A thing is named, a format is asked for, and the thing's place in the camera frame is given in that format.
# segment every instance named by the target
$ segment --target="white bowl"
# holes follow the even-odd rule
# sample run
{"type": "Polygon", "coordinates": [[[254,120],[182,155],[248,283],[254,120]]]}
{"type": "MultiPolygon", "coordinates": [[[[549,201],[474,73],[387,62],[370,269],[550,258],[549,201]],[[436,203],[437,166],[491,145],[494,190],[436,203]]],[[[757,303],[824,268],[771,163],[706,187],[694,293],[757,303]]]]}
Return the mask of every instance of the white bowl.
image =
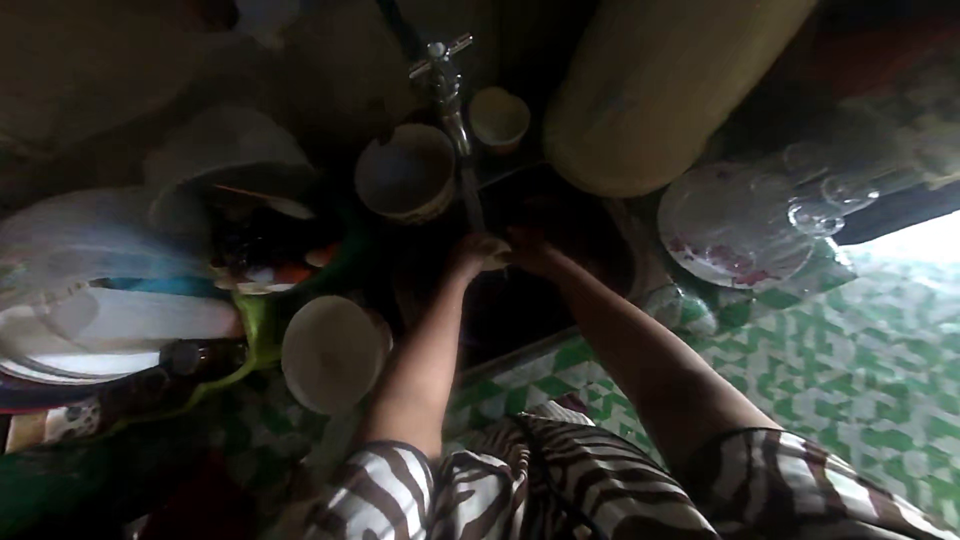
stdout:
{"type": "Polygon", "coordinates": [[[373,140],[367,145],[353,181],[367,208],[400,223],[421,223],[443,213],[453,200],[455,163],[444,132],[404,124],[387,144],[373,140]]]}
{"type": "Polygon", "coordinates": [[[364,309],[346,298],[322,296],[291,319],[280,366],[301,405],[337,414],[373,388],[388,349],[389,340],[364,309]]]}

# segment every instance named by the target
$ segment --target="utensil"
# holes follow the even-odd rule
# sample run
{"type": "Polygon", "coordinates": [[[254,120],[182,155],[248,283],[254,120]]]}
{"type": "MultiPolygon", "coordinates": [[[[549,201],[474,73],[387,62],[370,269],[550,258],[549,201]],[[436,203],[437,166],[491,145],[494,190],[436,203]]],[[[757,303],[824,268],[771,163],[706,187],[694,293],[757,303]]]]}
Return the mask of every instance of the utensil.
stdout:
{"type": "Polygon", "coordinates": [[[317,214],[313,213],[313,210],[298,203],[297,201],[286,199],[284,197],[275,197],[273,195],[267,195],[266,193],[257,193],[256,191],[248,191],[247,189],[230,187],[229,185],[223,184],[214,184],[213,186],[225,191],[232,191],[233,193],[240,193],[243,195],[250,195],[251,197],[256,197],[258,199],[263,199],[266,201],[268,207],[296,219],[306,220],[317,217],[317,214]]]}

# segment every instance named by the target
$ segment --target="hand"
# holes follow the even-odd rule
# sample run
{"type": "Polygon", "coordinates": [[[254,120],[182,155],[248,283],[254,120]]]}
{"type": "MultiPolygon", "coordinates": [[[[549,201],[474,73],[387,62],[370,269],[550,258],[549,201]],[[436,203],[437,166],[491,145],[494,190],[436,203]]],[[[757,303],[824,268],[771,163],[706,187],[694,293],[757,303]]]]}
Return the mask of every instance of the hand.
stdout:
{"type": "Polygon", "coordinates": [[[540,276],[550,278],[569,259],[543,239],[543,231],[523,227],[507,228],[514,250],[503,254],[504,260],[540,276]]]}
{"type": "Polygon", "coordinates": [[[464,236],[450,251],[447,275],[470,282],[483,269],[487,258],[504,250],[505,242],[485,233],[464,236]]]}

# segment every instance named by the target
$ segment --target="cylindrical container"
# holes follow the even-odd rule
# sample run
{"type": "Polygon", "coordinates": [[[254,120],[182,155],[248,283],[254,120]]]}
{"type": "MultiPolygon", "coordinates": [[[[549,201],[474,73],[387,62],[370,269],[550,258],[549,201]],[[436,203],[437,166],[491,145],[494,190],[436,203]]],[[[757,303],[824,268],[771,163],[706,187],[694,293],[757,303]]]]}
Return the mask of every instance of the cylindrical container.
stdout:
{"type": "Polygon", "coordinates": [[[543,152],[571,184],[668,184],[770,67],[815,0],[603,0],[548,108],[543,152]]]}
{"type": "Polygon", "coordinates": [[[530,128],[530,109],[507,90],[490,86],[470,101],[470,127],[499,156],[511,154],[530,128]]]}

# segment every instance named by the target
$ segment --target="striped sleeve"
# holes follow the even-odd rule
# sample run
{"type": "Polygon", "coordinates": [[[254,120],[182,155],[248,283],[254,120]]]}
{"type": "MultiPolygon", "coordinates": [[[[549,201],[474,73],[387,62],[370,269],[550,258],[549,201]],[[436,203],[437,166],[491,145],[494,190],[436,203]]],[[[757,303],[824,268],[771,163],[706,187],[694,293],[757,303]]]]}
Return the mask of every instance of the striped sleeve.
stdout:
{"type": "Polygon", "coordinates": [[[312,509],[304,538],[425,538],[433,477],[416,448],[379,441],[355,452],[312,509]]]}
{"type": "Polygon", "coordinates": [[[753,429],[714,439],[682,476],[721,535],[960,540],[904,499],[797,435],[753,429]]]}

